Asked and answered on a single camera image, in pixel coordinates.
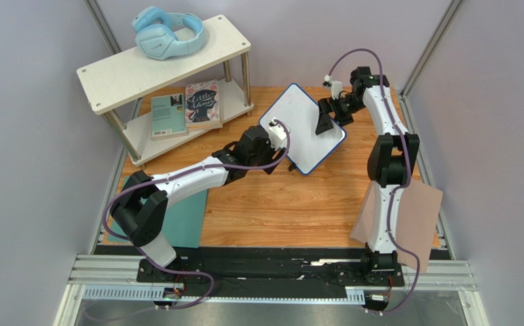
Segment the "dark floral Little Women book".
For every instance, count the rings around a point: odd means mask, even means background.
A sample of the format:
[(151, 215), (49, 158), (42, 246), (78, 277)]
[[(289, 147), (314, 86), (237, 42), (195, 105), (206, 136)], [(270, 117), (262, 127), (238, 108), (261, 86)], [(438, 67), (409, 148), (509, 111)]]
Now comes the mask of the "dark floral Little Women book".
[(216, 79), (186, 85), (185, 126), (189, 132), (222, 128), (219, 83)]

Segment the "pink mat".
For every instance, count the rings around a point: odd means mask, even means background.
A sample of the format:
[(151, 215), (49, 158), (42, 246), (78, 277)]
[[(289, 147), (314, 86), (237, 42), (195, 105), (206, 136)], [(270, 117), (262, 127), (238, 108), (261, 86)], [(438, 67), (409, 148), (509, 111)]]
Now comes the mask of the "pink mat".
[[(375, 217), (380, 217), (379, 224), (386, 226), (387, 210), (379, 213), (375, 207), (379, 191), (376, 182), (369, 183), (350, 238), (369, 243)], [(441, 190), (413, 179), (398, 200), (398, 225), (392, 229), (394, 238), (400, 246), (419, 257), (421, 272), (428, 268), (442, 198)]]

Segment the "teal green mat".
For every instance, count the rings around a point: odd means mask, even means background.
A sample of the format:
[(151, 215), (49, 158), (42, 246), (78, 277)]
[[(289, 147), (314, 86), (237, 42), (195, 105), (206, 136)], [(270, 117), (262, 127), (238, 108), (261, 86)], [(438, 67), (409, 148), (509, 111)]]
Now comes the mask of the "teal green mat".
[[(124, 179), (122, 190), (149, 180), (150, 177), (143, 171), (137, 171)], [(162, 224), (162, 233), (173, 247), (196, 249), (200, 246), (207, 197), (208, 190), (204, 190), (167, 208)], [(134, 215), (146, 201), (146, 198), (138, 196), (133, 205)], [(126, 235), (113, 218), (108, 221), (108, 226), (116, 234)], [(130, 245), (127, 239), (120, 239), (111, 234), (105, 234), (102, 243), (104, 245)]]

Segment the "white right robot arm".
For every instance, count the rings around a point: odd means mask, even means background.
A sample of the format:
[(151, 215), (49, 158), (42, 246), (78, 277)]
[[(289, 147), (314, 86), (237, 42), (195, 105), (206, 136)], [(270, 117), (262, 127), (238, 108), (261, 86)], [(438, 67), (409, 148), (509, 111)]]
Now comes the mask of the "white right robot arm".
[(398, 267), (395, 227), (404, 189), (412, 179), (420, 140), (401, 122), (392, 103), (390, 85), (385, 75), (374, 75), (369, 67), (358, 67), (350, 76), (352, 89), (343, 90), (340, 82), (326, 75), (323, 86), (328, 98), (318, 101), (315, 133), (321, 135), (335, 125), (354, 121), (353, 113), (367, 109), (377, 139), (367, 162), (374, 191), (374, 217), (371, 235), (360, 258), (363, 275), (392, 275)]

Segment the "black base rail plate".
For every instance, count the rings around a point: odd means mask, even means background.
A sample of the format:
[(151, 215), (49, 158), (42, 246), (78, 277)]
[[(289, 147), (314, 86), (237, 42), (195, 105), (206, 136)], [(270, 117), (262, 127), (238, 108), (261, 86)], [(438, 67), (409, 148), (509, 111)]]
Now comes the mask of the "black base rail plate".
[(346, 287), (374, 287), (386, 292), (405, 285), (402, 272), (394, 276), (361, 276), (363, 249), (201, 247), (178, 248), (172, 271), (177, 276), (140, 260), (136, 279), (140, 283), (174, 283), (183, 295), (201, 296), (214, 278), (211, 297), (276, 299), (341, 299)]

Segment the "blue framed whiteboard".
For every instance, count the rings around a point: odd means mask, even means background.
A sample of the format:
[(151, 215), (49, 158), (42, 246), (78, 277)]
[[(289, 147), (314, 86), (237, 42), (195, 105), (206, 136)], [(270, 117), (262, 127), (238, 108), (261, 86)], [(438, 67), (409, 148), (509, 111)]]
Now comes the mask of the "blue framed whiteboard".
[(318, 125), (318, 103), (298, 84), (290, 84), (259, 118), (265, 129), (276, 118), (286, 125), (292, 144), (288, 159), (303, 175), (308, 175), (321, 164), (347, 137), (344, 128), (333, 123), (333, 127), (316, 134)]

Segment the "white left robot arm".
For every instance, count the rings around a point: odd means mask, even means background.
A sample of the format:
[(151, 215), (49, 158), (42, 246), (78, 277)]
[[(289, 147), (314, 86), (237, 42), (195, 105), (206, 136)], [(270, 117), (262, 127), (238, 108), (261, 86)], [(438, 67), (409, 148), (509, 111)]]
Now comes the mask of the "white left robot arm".
[(138, 171), (104, 210), (148, 261), (158, 268), (169, 266), (176, 251), (162, 232), (169, 206), (211, 188), (242, 179), (250, 170), (272, 174), (285, 159), (291, 145), (288, 127), (272, 120), (265, 128), (252, 126), (239, 141), (214, 152), (205, 160), (164, 175)]

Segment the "blue headphones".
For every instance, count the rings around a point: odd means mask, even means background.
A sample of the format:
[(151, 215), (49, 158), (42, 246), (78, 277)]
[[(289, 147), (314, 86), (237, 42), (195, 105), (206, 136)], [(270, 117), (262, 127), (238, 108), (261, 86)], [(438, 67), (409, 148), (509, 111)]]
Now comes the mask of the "blue headphones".
[[(180, 40), (172, 30), (174, 26), (190, 29), (194, 37)], [(155, 60), (193, 54), (204, 46), (208, 36), (204, 23), (197, 16), (165, 12), (156, 6), (141, 11), (132, 21), (132, 28), (137, 47), (146, 57)]]

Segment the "teal paperback book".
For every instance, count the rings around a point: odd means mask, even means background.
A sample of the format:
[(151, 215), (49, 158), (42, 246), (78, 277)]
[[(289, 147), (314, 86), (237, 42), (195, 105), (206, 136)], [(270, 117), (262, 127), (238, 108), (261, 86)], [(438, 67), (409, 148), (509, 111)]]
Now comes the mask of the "teal paperback book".
[(189, 134), (185, 125), (184, 94), (155, 96), (151, 99), (151, 140), (160, 141)]

